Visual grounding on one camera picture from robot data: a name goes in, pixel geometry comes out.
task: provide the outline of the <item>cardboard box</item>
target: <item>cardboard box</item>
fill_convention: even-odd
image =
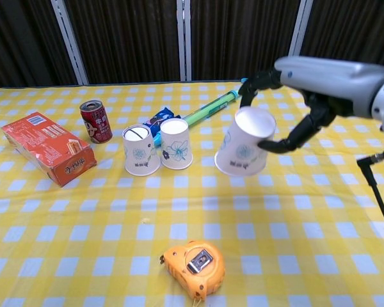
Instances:
[[[9,123],[2,130],[23,156],[60,186],[97,164],[88,143],[39,112]]]

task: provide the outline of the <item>floral pattern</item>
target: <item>floral pattern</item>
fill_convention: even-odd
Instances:
[[[173,142],[171,146],[166,147],[166,152],[176,161],[186,160],[185,157],[188,154],[188,141],[184,141],[183,143],[177,141]]]
[[[248,145],[239,145],[236,149],[236,157],[241,160],[248,160],[253,155],[253,149]]]
[[[134,149],[132,151],[132,154],[134,155],[134,158],[137,160],[142,160],[147,156],[144,149],[139,149],[139,148]]]
[[[223,142],[222,142],[222,145],[220,146],[220,149],[224,149],[231,139],[232,137],[230,136],[230,132],[228,131],[225,134],[225,137],[223,138]]]
[[[169,159],[169,154],[166,152],[166,151],[162,151],[162,155],[163,157],[165,158],[165,160],[168,160]]]

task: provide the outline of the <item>orange tape measure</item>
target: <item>orange tape measure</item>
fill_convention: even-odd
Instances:
[[[222,254],[206,241],[170,248],[161,256],[163,263],[194,302],[204,301],[207,295],[217,291],[225,277]]]

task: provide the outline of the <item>table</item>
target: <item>table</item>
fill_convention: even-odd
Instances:
[[[191,306],[159,265],[191,239],[222,251],[226,276],[201,306],[384,306],[384,220],[356,157],[384,149],[379,123],[337,118],[253,177],[214,167],[238,103],[191,128],[193,164],[124,170],[122,131],[164,106],[187,115],[239,83],[0,89],[0,127],[40,111],[88,140],[80,103],[103,101],[114,137],[59,188],[0,130],[0,306]],[[308,112],[289,88],[253,101],[284,138]],[[373,167],[384,197],[384,163]]]

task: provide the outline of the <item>soda can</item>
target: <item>soda can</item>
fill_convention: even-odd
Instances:
[[[79,109],[93,143],[105,143],[113,137],[107,113],[101,101],[90,100],[84,102]]]

